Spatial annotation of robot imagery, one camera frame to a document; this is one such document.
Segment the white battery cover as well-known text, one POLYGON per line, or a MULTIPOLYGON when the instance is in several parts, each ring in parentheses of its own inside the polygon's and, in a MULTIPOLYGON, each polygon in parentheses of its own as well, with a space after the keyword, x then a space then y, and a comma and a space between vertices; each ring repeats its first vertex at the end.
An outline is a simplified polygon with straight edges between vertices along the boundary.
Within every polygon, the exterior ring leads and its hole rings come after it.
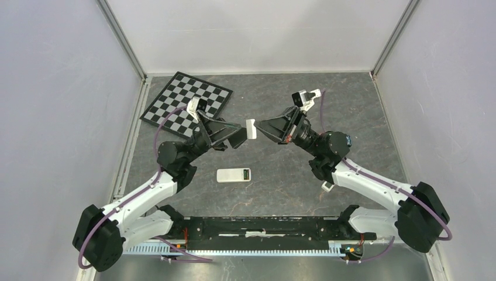
POLYGON ((255 119, 246 120, 246 135, 247 139, 254 140, 257 138, 257 129, 254 125, 255 119))

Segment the white remote with dark buttons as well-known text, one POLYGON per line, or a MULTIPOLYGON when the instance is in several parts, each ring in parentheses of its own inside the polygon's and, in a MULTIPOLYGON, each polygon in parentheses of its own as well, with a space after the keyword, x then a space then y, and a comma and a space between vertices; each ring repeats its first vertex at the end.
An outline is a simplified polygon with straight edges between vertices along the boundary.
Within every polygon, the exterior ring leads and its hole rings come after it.
POLYGON ((218 169, 216 172, 216 181, 218 183, 238 183, 238 182, 248 182, 243 180, 243 170, 249 168, 229 168, 229 169, 218 169))

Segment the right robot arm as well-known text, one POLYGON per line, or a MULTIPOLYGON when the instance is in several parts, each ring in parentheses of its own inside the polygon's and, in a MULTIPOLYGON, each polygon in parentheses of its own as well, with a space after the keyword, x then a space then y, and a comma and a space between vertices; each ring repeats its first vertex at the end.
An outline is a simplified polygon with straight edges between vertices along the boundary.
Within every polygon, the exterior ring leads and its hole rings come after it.
POLYGON ((313 156, 314 176, 329 192, 333 186, 357 192, 383 210, 356 207, 338 222, 339 234, 352 239, 360 232, 382 232, 399 237, 412 249, 427 253, 436 241, 450 241, 450 217, 435 189, 428 183, 401 183, 372 172, 347 157, 351 137, 339 131, 317 133, 306 113, 289 107, 274 118, 255 121, 254 127, 279 145, 293 143, 313 156))

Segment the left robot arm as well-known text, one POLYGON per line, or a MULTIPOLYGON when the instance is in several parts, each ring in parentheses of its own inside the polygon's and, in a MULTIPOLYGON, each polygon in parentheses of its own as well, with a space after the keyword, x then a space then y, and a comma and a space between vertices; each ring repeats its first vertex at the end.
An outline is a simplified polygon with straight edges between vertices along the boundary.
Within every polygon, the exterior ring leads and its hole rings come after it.
POLYGON ((236 149, 247 139, 240 124, 212 119, 203 111, 196 115, 197 128, 189 139, 165 141, 154 149, 158 168, 148 181, 110 204, 91 204, 82 211, 72 241, 80 269, 103 272, 141 242, 162 235, 174 239, 183 233, 184 223, 165 211, 144 213, 190 184, 197 170, 192 162, 197 158, 210 149, 224 151, 225 142, 236 149))

